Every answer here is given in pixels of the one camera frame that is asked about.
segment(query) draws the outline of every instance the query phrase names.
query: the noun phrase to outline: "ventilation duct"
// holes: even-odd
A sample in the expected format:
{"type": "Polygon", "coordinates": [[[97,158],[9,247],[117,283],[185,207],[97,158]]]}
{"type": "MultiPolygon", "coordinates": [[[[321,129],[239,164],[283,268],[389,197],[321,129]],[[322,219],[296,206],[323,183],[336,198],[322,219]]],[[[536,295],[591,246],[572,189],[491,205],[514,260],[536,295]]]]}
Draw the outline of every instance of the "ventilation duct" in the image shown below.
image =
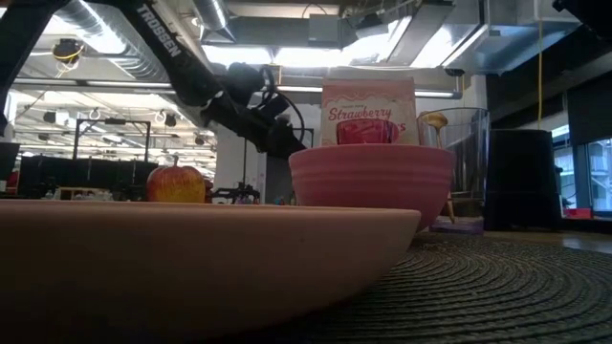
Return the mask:
{"type": "Polygon", "coordinates": [[[160,61],[119,10],[74,0],[55,15],[75,26],[76,35],[99,53],[130,56],[111,61],[137,80],[168,80],[160,61]]]}
{"type": "Polygon", "coordinates": [[[222,0],[194,0],[195,12],[205,29],[217,32],[226,39],[235,42],[228,23],[230,17],[222,0]]]}

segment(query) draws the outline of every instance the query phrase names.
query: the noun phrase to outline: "drinking glass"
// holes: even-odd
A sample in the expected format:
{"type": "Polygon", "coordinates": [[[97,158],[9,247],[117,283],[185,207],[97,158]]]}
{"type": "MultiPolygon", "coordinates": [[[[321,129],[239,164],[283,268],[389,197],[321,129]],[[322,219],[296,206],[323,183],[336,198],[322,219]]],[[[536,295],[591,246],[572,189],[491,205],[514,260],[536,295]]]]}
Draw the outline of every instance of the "drinking glass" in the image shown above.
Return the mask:
{"type": "Polygon", "coordinates": [[[491,130],[489,111],[466,107],[427,111],[419,115],[417,125],[421,145],[441,144],[456,159],[449,202],[430,230],[482,233],[491,130]],[[433,125],[441,126],[440,121],[431,119],[439,119],[440,115],[448,123],[438,132],[433,125]]]}

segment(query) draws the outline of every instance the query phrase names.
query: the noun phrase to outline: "black mat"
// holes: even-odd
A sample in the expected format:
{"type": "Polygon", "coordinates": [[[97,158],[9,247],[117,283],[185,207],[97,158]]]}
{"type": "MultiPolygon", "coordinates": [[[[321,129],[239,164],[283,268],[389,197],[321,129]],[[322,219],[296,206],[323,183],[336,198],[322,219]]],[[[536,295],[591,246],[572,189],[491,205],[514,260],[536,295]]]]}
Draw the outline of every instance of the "black mat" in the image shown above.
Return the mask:
{"type": "Polygon", "coordinates": [[[421,234],[364,294],[222,341],[611,343],[612,255],[421,234]]]}

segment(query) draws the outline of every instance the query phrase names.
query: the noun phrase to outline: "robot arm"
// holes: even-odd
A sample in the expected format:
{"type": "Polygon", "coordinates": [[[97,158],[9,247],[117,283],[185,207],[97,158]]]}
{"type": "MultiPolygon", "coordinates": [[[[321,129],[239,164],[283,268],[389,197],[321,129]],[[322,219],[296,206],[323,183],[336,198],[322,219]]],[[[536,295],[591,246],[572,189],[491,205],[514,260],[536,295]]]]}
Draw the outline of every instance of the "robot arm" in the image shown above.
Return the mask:
{"type": "MultiPolygon", "coordinates": [[[[0,103],[4,103],[10,86],[53,13],[69,1],[12,1],[0,20],[0,47],[11,52],[10,56],[0,57],[0,103]]],[[[247,108],[252,94],[264,86],[261,73],[247,65],[234,64],[227,77],[217,78],[176,39],[151,0],[88,1],[116,7],[125,15],[164,66],[179,99],[185,105],[199,108],[205,123],[218,122],[252,142],[260,152],[274,157],[287,159],[305,149],[295,138],[291,125],[283,118],[276,118],[289,107],[287,98],[275,97],[270,104],[247,108]]]]}

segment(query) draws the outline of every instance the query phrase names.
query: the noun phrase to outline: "window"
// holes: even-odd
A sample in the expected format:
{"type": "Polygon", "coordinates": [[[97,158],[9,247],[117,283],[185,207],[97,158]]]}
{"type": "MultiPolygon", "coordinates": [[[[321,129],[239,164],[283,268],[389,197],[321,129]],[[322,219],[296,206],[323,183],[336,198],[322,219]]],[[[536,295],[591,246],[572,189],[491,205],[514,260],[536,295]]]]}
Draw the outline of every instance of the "window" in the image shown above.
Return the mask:
{"type": "Polygon", "coordinates": [[[555,166],[561,168],[559,194],[565,207],[576,208],[576,179],[574,174],[574,151],[570,145],[569,126],[563,125],[552,131],[555,149],[555,166]]]}
{"type": "Polygon", "coordinates": [[[588,154],[593,210],[612,211],[612,140],[589,143],[588,154]]]}

